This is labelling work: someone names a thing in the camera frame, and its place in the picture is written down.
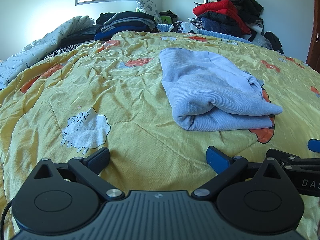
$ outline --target black cable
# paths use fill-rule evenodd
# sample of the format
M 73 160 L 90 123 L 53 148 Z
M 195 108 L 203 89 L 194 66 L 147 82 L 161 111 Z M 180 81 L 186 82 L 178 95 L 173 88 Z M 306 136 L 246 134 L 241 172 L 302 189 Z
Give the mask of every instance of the black cable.
M 7 215 L 7 212 L 9 211 L 9 209 L 11 207 L 12 200 L 10 200 L 7 203 L 7 205 L 5 206 L 5 208 L 3 210 L 2 216 L 1 216 L 1 221 L 0 221 L 0 240 L 4 240 L 4 219 L 5 219 L 5 216 Z

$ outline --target yellow comforter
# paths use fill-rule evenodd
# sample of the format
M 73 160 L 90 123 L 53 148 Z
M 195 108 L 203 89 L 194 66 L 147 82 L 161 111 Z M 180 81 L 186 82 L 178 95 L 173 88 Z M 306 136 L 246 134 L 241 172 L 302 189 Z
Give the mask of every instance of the yellow comforter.
M 264 96 L 282 106 L 274 129 L 191 132 L 180 128 L 161 85 L 159 52 L 168 47 L 207 50 L 264 80 Z M 42 157 L 63 163 L 106 146 L 111 162 L 101 176 L 127 192 L 192 191 L 216 173 L 205 152 L 262 162 L 270 148 L 316 158 L 320 139 L 320 75 L 301 61 L 242 42 L 176 33 L 116 34 L 82 45 L 20 73 L 0 92 L 0 210 Z M 298 232 L 316 240 L 319 199 L 302 196 Z M 19 229 L 5 221 L 6 239 Z

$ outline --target white pillow with gray flowers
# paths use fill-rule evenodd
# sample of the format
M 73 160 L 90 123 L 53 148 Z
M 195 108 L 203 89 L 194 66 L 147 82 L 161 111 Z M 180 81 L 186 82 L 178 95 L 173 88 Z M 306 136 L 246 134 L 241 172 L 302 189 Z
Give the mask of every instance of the white pillow with gray flowers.
M 157 23 L 162 24 L 157 5 L 153 0 L 136 0 L 136 2 L 140 12 L 152 15 Z

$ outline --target door frame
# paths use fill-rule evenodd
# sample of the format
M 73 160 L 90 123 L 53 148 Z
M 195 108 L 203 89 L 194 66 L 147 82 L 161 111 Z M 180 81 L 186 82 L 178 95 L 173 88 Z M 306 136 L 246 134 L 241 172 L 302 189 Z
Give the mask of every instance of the door frame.
M 311 42 L 310 42 L 310 47 L 309 47 L 309 53 L 308 53 L 308 57 L 307 57 L 307 64 L 310 63 L 310 60 L 312 58 L 312 54 L 313 54 L 313 50 L 314 50 L 314 46 L 316 44 L 316 40 L 317 40 L 317 35 L 318 35 L 318 24 L 320 21 L 320 4 L 319 4 L 319 0 L 315 0 L 315 11 L 314 11 L 314 20 L 313 20 L 313 30 L 312 30 L 312 36 L 311 36 Z

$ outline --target white sheep illustration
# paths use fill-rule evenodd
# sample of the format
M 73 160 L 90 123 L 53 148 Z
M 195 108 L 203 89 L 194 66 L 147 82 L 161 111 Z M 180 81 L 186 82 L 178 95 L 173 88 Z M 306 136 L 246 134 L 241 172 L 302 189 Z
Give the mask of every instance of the white sheep illustration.
M 86 154 L 89 148 L 97 148 L 106 142 L 110 129 L 107 118 L 90 108 L 68 119 L 67 127 L 62 129 L 61 145 L 68 142 L 67 148 L 73 146 L 77 152 L 84 148 L 83 154 Z

